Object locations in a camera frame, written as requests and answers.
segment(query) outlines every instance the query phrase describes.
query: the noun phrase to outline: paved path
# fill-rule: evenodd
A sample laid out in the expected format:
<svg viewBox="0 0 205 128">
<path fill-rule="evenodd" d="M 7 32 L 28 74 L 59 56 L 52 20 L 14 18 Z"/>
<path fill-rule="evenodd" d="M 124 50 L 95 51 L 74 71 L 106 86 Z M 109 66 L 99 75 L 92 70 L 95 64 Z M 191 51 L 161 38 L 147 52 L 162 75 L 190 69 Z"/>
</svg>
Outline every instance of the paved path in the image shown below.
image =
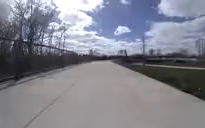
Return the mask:
<svg viewBox="0 0 205 128">
<path fill-rule="evenodd" d="M 133 65 L 143 65 L 142 63 L 133 63 Z M 186 66 L 171 66 L 171 65 L 156 65 L 156 64 L 146 64 L 146 66 L 150 67 L 161 67 L 161 68 L 175 68 L 175 69 L 192 69 L 192 70 L 205 70 L 205 68 L 201 67 L 186 67 Z"/>
<path fill-rule="evenodd" d="M 205 128 L 205 102 L 92 62 L 0 91 L 0 128 Z"/>
</svg>

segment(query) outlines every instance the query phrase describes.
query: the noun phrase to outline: white cloud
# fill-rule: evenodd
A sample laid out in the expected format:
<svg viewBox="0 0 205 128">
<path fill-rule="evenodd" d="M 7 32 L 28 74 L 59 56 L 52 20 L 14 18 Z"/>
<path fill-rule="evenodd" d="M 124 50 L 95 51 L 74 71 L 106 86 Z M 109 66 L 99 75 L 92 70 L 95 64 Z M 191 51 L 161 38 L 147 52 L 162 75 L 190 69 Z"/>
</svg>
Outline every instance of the white cloud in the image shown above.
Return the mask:
<svg viewBox="0 0 205 128">
<path fill-rule="evenodd" d="M 130 0 L 120 0 L 120 3 L 124 5 L 130 5 L 131 1 Z"/>
<path fill-rule="evenodd" d="M 205 15 L 205 0 L 161 0 L 158 8 L 166 16 L 197 17 Z"/>
<path fill-rule="evenodd" d="M 193 50 L 195 40 L 205 36 L 205 16 L 182 23 L 152 23 L 146 35 L 150 37 L 149 43 L 155 47 L 169 50 L 187 47 Z"/>
<path fill-rule="evenodd" d="M 114 31 L 114 35 L 118 36 L 129 32 L 131 32 L 131 29 L 128 28 L 127 26 L 118 26 Z"/>
</svg>

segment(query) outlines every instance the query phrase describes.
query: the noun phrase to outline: sky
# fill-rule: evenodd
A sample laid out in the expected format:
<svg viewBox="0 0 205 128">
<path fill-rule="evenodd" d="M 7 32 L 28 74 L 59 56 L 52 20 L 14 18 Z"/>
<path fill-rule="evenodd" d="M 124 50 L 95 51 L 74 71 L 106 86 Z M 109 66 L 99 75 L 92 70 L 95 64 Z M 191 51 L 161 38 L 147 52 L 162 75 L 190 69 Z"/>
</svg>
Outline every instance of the sky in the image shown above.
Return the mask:
<svg viewBox="0 0 205 128">
<path fill-rule="evenodd" d="M 68 25 L 66 47 L 129 54 L 146 49 L 163 52 L 186 48 L 205 37 L 205 0 L 54 0 Z"/>
</svg>

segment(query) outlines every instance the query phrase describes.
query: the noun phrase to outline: fence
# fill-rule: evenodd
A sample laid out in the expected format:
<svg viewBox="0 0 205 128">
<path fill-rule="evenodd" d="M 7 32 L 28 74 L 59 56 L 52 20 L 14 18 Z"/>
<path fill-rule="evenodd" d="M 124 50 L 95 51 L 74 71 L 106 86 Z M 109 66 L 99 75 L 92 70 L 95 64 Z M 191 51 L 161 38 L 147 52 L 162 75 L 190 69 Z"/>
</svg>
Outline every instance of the fence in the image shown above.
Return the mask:
<svg viewBox="0 0 205 128">
<path fill-rule="evenodd" d="M 0 82 L 34 72 L 64 67 L 80 61 L 72 51 L 41 43 L 0 37 Z"/>
</svg>

